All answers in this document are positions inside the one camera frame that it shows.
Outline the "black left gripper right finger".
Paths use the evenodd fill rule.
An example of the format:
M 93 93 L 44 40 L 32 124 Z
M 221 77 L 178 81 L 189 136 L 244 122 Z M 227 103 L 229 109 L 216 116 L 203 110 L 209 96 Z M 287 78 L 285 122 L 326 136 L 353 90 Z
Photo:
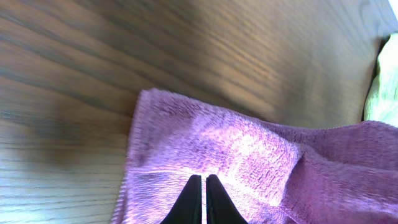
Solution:
M 235 207 L 219 178 L 206 178 L 207 224 L 248 224 Z

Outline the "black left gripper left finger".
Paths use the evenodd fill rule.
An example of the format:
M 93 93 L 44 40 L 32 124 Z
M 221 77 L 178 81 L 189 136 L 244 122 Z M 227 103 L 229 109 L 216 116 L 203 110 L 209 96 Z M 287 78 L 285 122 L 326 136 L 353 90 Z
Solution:
M 201 176 L 192 175 L 161 224 L 201 224 Z

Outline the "purple microfiber cloth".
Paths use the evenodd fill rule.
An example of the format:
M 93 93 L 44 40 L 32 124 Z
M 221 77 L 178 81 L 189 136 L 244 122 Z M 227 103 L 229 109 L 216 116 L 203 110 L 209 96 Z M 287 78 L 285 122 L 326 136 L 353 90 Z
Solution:
M 397 222 L 396 127 L 297 128 L 142 91 L 111 222 L 160 223 L 193 175 L 221 182 L 228 223 Z

